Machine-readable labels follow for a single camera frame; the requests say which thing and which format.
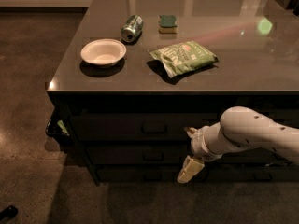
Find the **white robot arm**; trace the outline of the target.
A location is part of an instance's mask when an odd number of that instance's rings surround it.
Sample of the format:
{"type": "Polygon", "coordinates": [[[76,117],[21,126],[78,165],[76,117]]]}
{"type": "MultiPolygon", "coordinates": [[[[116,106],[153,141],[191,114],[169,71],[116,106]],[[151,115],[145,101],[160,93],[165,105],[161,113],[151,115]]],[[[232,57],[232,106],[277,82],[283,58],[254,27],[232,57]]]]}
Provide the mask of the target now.
{"type": "Polygon", "coordinates": [[[220,121],[200,129],[186,127],[191,138],[192,156],[188,155],[177,178],[188,183],[205,167],[206,162],[226,153],[263,148],[299,163],[299,130],[274,122],[267,116],[243,106],[225,110],[220,121]]]}

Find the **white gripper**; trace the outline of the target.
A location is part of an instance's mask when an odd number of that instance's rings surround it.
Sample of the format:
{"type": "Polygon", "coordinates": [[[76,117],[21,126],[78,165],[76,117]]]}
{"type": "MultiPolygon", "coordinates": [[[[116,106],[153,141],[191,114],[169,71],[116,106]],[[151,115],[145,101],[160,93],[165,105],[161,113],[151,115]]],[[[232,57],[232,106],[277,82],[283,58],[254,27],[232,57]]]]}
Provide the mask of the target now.
{"type": "Polygon", "coordinates": [[[191,151],[196,157],[187,156],[178,174],[177,182],[186,184],[205,167],[204,161],[210,162],[220,159],[221,154],[213,153],[206,145],[204,134],[208,126],[200,129],[185,127],[186,134],[191,138],[191,151]]]}

